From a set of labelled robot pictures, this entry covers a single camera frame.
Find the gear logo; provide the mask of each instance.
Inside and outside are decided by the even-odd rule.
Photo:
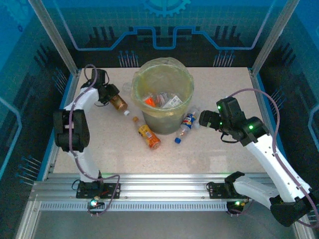
[[[181,9],[185,10],[186,4],[189,4],[190,0],[144,0],[144,9],[148,9],[150,14],[155,13],[156,16],[167,15],[173,16],[174,13],[179,14]]]
[[[6,7],[10,16],[19,24],[20,27],[29,16],[29,6],[27,0],[0,0],[0,6]]]

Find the transparent bucket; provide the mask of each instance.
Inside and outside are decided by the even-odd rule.
[[[177,95],[182,103],[176,107],[155,108],[143,101],[147,94]],[[150,129],[159,134],[170,134],[178,130],[194,92],[194,79],[178,60],[158,58],[145,63],[135,73],[131,98],[142,112]]]

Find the green led light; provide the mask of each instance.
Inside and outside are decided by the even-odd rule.
[[[93,200],[91,201],[91,206],[92,206],[92,207],[95,207],[97,204],[98,204],[98,202],[97,202],[96,200],[93,199]]]

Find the speckled countertop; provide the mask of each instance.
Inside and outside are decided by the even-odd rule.
[[[119,90],[125,82],[132,81],[137,68],[108,68],[110,83]],[[231,93],[251,88],[247,68],[188,68],[194,77],[195,90],[190,106],[201,110],[216,110],[216,102]],[[77,87],[86,81],[83,71]],[[127,117],[118,113],[109,104],[105,107],[92,106],[86,115],[93,159],[103,173],[231,173],[265,172],[254,156],[239,143],[221,142],[221,134],[210,128],[192,129],[180,145],[174,143],[175,133],[158,135],[161,146],[151,151],[137,133],[133,116],[143,118],[141,111],[133,105],[128,94],[120,93],[129,104],[131,114]],[[252,92],[236,96],[247,118],[261,113],[256,96]],[[72,158],[59,150],[55,173],[76,173]]]

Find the enclosure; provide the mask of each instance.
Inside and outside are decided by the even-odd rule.
[[[53,133],[53,112],[77,96],[85,82],[83,68],[87,64],[105,68],[121,91],[123,83],[131,81],[144,63],[173,57],[194,77],[193,103],[201,110],[214,109],[219,99],[241,88],[264,90],[280,106],[278,148],[312,188],[319,187],[319,5],[315,0],[1,0],[0,6],[3,238],[44,238],[56,228],[57,238],[64,238],[67,227],[57,222],[73,218],[79,221],[68,225],[71,231],[78,230],[81,223],[91,227],[99,224],[96,219],[87,221],[85,217],[89,216],[79,212],[85,210],[80,207],[86,201],[75,199],[71,189],[78,171],[72,159],[55,145]],[[120,94],[130,106],[129,96]],[[274,132],[277,115],[267,98],[246,93],[238,99],[248,115],[260,117]],[[130,124],[119,118],[114,109],[93,107],[88,122],[91,148],[100,170],[103,174],[122,175],[123,197],[115,202],[109,215],[104,215],[108,220],[115,217],[125,225],[134,217],[143,218],[136,226],[145,225],[145,218],[155,222],[158,218],[150,210],[138,208],[133,212],[120,207],[125,205],[125,197],[130,204],[141,207],[156,199],[157,203],[172,207],[162,210],[159,216],[162,222],[169,218],[162,223],[162,230],[185,218],[186,224],[203,225],[207,234],[197,235],[200,238],[209,235],[209,224],[200,219],[206,218],[220,219],[220,224],[212,229],[215,232],[218,227],[234,224],[241,232],[238,238],[246,233],[251,238],[270,236],[256,223],[254,229],[240,230],[240,225],[253,223],[248,218],[234,223],[221,212],[210,215],[206,210],[174,210],[186,202],[196,207],[209,203],[204,182],[209,178],[222,181],[234,171],[271,185],[258,161],[239,145],[226,147],[217,141],[219,135],[201,128],[192,132],[195,138],[188,142],[190,147],[172,146],[174,137],[168,135],[162,138],[166,142],[162,151],[150,155],[142,148],[143,142],[135,140],[134,129],[122,129]],[[105,134],[101,135],[94,125],[106,129]],[[116,132],[127,136],[110,141],[109,135]],[[157,182],[168,189],[157,187]],[[179,199],[169,200],[161,194],[165,190],[171,191],[171,198]],[[190,192],[191,196],[181,196],[183,192]],[[261,221],[278,231],[276,236],[280,238],[303,238],[300,226],[282,227],[267,216],[270,212],[261,205],[256,205],[252,213],[262,215]],[[189,219],[192,215],[198,220]],[[313,211],[304,220],[314,223]],[[181,230],[182,225],[171,229]],[[133,233],[125,232],[124,227],[118,230],[123,233],[111,232],[109,236],[127,237]],[[317,231],[303,232],[309,238],[318,236]],[[153,233],[158,238],[174,237]],[[230,236],[234,235],[223,232],[219,237]]]

